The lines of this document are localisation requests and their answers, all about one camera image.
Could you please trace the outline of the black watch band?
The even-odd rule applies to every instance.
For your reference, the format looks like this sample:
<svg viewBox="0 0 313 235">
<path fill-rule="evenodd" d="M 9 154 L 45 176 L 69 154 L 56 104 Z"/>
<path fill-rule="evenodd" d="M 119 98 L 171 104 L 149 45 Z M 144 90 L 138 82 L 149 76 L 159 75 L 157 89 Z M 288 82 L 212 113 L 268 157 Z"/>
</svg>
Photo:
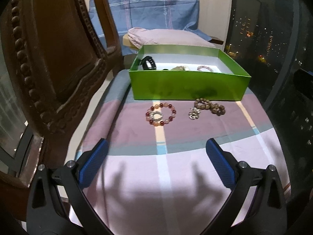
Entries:
<svg viewBox="0 0 313 235">
<path fill-rule="evenodd" d="M 151 71 L 156 70 L 156 64 L 151 56 L 145 56 L 141 62 L 140 65 L 142 66 L 144 71 Z"/>
</svg>

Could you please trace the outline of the pink striped bed sheet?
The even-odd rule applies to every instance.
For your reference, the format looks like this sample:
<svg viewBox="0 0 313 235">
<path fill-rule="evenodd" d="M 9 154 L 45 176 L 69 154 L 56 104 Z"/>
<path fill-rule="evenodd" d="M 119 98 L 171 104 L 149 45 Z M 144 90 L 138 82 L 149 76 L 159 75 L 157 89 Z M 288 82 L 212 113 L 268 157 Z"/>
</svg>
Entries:
<svg viewBox="0 0 313 235">
<path fill-rule="evenodd" d="M 114 234 L 200 234 L 230 190 L 224 187 L 205 152 L 213 138 L 223 150 L 251 167 L 275 165 L 284 194 L 291 185 L 281 144 L 266 112 L 251 90 L 226 113 L 203 111 L 188 117 L 191 101 L 175 101 L 176 117 L 165 126 L 146 120 L 152 101 L 133 97 L 123 70 L 101 97 L 78 148 L 92 149 L 101 138 L 109 153 L 87 200 Z"/>
</svg>

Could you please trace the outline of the green cardboard box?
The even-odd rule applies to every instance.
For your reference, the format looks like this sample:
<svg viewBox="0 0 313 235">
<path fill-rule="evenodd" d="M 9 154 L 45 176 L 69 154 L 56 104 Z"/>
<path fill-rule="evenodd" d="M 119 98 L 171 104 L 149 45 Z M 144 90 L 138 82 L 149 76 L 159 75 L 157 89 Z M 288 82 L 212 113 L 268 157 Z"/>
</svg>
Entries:
<svg viewBox="0 0 313 235">
<path fill-rule="evenodd" d="M 156 70 L 143 70 L 151 56 Z M 240 101 L 251 76 L 217 48 L 184 45 L 145 45 L 129 70 L 136 100 Z"/>
</svg>

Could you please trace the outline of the carved wooden chair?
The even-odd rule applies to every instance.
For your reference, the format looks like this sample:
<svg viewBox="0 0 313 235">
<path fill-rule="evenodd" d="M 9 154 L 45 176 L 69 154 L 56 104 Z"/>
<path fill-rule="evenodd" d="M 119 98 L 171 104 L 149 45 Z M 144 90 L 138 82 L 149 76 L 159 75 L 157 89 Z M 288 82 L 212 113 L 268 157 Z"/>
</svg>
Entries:
<svg viewBox="0 0 313 235">
<path fill-rule="evenodd" d="M 8 74 L 28 121 L 16 154 L 1 150 L 1 203 L 25 221 L 38 165 L 63 165 L 70 139 L 109 72 L 123 69 L 108 0 L 94 0 L 102 45 L 84 0 L 1 0 L 1 42 Z"/>
</svg>

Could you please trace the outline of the pink pillow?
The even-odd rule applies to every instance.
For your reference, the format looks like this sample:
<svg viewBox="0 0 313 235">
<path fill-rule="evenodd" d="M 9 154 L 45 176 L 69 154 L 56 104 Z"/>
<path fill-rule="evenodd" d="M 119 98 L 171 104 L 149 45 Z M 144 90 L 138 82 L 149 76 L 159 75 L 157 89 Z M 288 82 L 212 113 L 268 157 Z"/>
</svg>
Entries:
<svg viewBox="0 0 313 235">
<path fill-rule="evenodd" d="M 184 45 L 198 47 L 216 46 L 198 35 L 185 31 L 173 29 L 153 29 L 134 27 L 128 30 L 128 39 L 136 48 L 144 45 Z"/>
</svg>

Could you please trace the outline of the blue plaid cloth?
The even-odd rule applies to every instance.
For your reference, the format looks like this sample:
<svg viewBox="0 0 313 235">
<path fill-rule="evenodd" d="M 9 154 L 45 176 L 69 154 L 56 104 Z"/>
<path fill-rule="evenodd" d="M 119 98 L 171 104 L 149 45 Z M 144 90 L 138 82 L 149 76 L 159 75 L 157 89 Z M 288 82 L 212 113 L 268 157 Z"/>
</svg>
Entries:
<svg viewBox="0 0 313 235">
<path fill-rule="evenodd" d="M 200 31 L 200 0 L 108 0 L 119 38 L 129 29 L 185 30 L 203 40 L 211 37 Z"/>
</svg>

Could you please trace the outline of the dark window frame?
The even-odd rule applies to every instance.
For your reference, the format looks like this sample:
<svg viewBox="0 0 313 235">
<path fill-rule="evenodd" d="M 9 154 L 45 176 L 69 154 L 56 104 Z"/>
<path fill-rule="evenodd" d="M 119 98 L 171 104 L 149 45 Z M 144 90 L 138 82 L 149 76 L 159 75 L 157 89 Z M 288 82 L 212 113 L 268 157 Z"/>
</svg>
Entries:
<svg viewBox="0 0 313 235">
<path fill-rule="evenodd" d="M 265 110 L 299 101 L 293 74 L 312 72 L 312 14 L 304 0 L 232 0 L 225 52 L 250 75 Z"/>
</svg>

